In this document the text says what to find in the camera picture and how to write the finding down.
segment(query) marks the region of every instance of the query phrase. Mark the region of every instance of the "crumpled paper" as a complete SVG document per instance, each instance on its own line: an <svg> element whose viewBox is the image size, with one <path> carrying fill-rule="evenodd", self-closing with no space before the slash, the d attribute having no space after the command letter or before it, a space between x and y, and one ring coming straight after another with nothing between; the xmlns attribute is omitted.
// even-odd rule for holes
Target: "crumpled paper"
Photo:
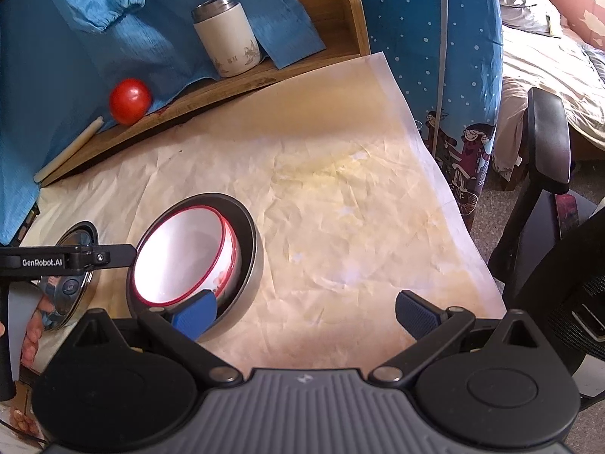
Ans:
<svg viewBox="0 0 605 454"><path fill-rule="evenodd" d="M136 245L178 201L225 192L265 249L255 301L204 347L251 367L359 367L413 343L394 303L499 318L504 305L382 54L274 84L201 113L42 189L24 245L92 221L102 244ZM128 317L125 269L101 271L90 307ZM45 333L42 370L72 326Z"/></svg>

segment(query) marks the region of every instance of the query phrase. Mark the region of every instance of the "wooden board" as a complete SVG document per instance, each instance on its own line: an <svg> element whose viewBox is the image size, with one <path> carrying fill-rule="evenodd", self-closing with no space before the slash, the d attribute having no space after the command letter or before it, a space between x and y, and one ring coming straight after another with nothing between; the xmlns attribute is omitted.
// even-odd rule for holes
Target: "wooden board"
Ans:
<svg viewBox="0 0 605 454"><path fill-rule="evenodd" d="M73 157L41 182L47 186L78 174L107 157L169 127L182 124L204 108L307 71L370 54L361 0L299 0L326 49L278 70L269 59L237 77L201 80L187 87L173 102L132 126L115 126L95 135Z"/></svg>

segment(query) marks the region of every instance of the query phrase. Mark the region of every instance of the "blue polka dot fabric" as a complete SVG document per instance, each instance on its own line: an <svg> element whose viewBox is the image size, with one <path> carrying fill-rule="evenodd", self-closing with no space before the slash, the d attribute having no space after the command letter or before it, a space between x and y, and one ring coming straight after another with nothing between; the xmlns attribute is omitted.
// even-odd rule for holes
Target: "blue polka dot fabric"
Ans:
<svg viewBox="0 0 605 454"><path fill-rule="evenodd" d="M435 159L468 227L489 165L500 103L498 0L362 0L373 53L386 55L423 141L433 151L440 41L447 33Z"/></svg>

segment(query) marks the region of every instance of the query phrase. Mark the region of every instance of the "tomato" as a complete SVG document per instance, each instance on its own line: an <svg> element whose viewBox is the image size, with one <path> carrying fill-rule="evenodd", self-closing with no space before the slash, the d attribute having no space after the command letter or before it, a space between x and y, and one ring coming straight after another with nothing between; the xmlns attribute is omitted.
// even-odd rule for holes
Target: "tomato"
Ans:
<svg viewBox="0 0 605 454"><path fill-rule="evenodd" d="M147 113L152 102L151 92L142 81L127 78L111 91L110 112L118 123L131 126Z"/></svg>

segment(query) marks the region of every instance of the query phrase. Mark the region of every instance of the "metal bowl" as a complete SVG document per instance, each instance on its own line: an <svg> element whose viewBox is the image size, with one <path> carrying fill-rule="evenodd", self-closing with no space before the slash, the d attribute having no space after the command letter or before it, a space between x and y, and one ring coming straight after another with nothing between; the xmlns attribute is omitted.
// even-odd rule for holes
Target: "metal bowl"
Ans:
<svg viewBox="0 0 605 454"><path fill-rule="evenodd" d="M83 221L63 234L57 246L92 246L99 243L95 226ZM45 331L58 330L82 317L95 295L99 276L94 271L69 277L44 277L38 287L54 304L54 311L42 311Z"/></svg>
<svg viewBox="0 0 605 454"><path fill-rule="evenodd" d="M208 341L222 335L235 326L250 308L260 286L264 253L262 251L261 238L252 215L238 200L221 193L204 193L192 196L166 210L144 233L137 245L137 251L141 248L147 237L153 233L155 227L161 224L164 219L170 217L173 213L196 205L211 206L218 210L231 224L241 249L240 276L235 284L235 290L228 299L224 299L219 304L217 319L198 339L198 341ZM133 271L131 267L128 269L128 276L126 278L126 302L128 303L130 314L133 317L137 317L140 312L148 309L149 306L137 298L132 285L132 276Z"/></svg>

